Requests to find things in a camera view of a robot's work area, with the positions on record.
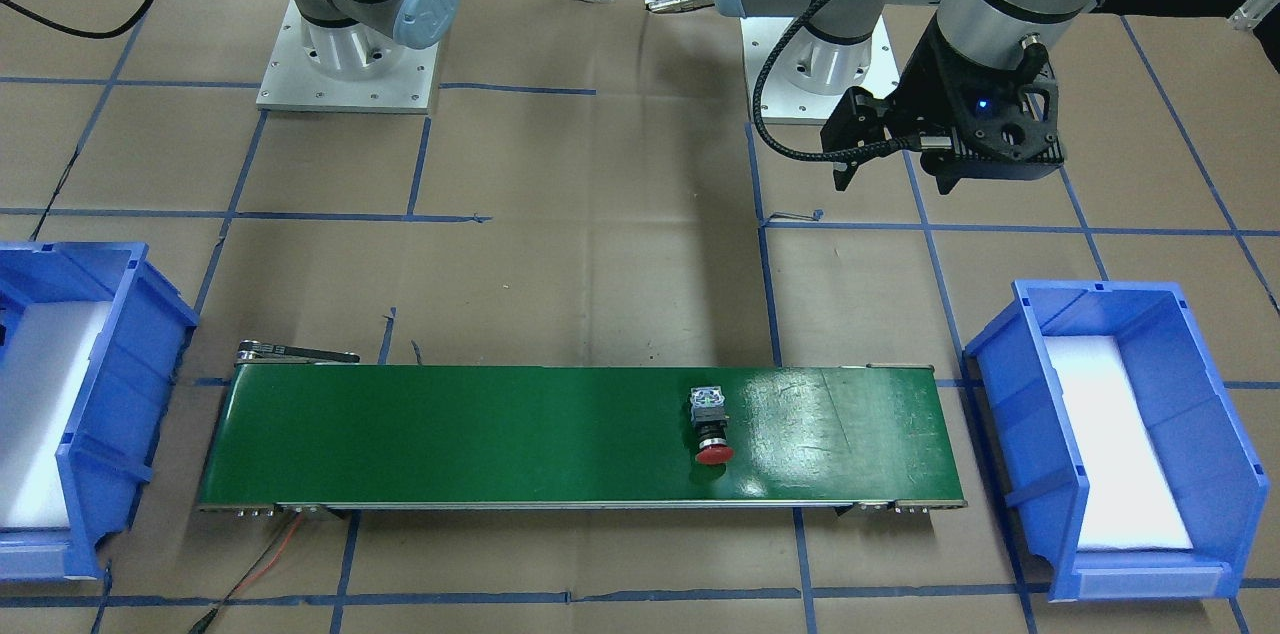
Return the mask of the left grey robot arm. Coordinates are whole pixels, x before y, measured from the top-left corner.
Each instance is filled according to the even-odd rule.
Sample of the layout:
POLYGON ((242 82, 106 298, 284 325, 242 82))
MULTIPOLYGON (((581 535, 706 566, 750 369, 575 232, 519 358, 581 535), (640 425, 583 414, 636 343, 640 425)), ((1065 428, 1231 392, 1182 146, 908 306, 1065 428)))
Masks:
POLYGON ((867 163, 915 151, 942 195, 965 179, 1038 181, 1062 168, 1059 86, 1050 51, 1093 0, 940 0, 893 90, 856 83, 887 0, 714 0, 723 15, 785 15, 788 26, 750 81, 751 123, 777 154, 832 167, 849 187, 867 163), (820 147, 781 143, 764 93, 782 72, 835 97, 820 147))

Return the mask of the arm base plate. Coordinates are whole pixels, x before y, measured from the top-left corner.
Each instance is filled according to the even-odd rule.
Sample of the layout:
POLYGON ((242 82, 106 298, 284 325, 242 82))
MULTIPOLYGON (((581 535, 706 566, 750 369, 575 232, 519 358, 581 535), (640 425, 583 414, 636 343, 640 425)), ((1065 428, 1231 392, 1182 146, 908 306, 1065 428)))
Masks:
POLYGON ((428 115, 440 47, 407 49, 362 24, 320 27, 289 1, 256 105, 270 111, 428 115))
POLYGON ((851 46, 829 44, 801 29, 787 44, 762 93, 762 117, 768 124, 826 123, 845 92, 854 86, 887 97, 899 83, 899 68, 883 20, 868 40, 851 46))

